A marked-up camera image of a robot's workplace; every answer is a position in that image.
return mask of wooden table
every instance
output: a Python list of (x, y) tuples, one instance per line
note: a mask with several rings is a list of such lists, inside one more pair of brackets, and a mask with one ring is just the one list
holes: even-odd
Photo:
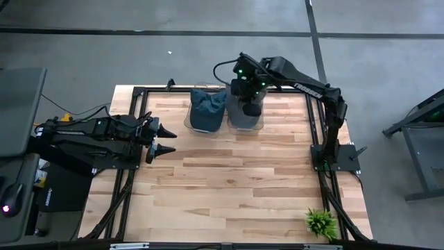
[[(133, 87), (116, 86), (113, 114), (128, 114)], [(305, 97), (268, 94), (264, 103), (265, 125), (257, 135), (232, 134), (225, 118), (217, 137), (204, 137), (184, 126), (189, 94), (150, 93), (147, 110), (178, 135), (160, 143), (177, 151), (151, 165), (143, 154), (125, 241), (325, 242), (307, 232), (304, 222), (308, 208), (322, 208), (309, 155), (312, 141)], [(350, 140), (346, 124), (339, 139), (342, 144)], [(94, 178), (79, 237), (88, 234), (109, 208), (115, 175), (109, 169)], [(359, 182), (347, 172), (337, 176), (345, 211), (371, 238)]]

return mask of concrete floor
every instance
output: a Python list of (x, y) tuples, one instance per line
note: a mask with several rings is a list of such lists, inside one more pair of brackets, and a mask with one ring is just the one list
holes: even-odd
[[(444, 33), (444, 1), (312, 0), (319, 32)], [(0, 24), (153, 31), (309, 30), (303, 0), (14, 0)], [(400, 134), (381, 131), (444, 85), (444, 40), (321, 39), (328, 81), (349, 104), (364, 195), (380, 242), (444, 248), (444, 198), (406, 204), (420, 184)], [(78, 113), (111, 100), (117, 84), (215, 82), (212, 66), (240, 51), (285, 56), (317, 77), (311, 38), (13, 35), (0, 33), (0, 67), (46, 67), (44, 93)], [(221, 69), (230, 78), (230, 68)], [(63, 112), (41, 100), (37, 122)], [(49, 240), (66, 240), (76, 220), (59, 214)]]

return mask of green plant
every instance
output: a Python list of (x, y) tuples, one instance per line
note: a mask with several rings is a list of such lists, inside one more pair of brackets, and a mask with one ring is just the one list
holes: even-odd
[(332, 214), (325, 210), (308, 209), (306, 213), (307, 228), (314, 233), (316, 237), (319, 235), (333, 240), (337, 238), (336, 219)]

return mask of blue cloth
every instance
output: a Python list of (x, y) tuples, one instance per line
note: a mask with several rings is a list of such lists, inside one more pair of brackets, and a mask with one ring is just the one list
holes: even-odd
[(190, 92), (190, 98), (189, 121), (191, 126), (202, 131), (218, 131), (225, 112), (225, 90), (216, 94), (209, 94), (203, 90), (193, 89)]

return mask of computer mouse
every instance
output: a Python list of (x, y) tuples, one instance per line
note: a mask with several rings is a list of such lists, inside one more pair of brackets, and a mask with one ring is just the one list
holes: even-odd
[(0, 200), (1, 213), (4, 217), (14, 217), (22, 209), (23, 184), (14, 183), (5, 189)]

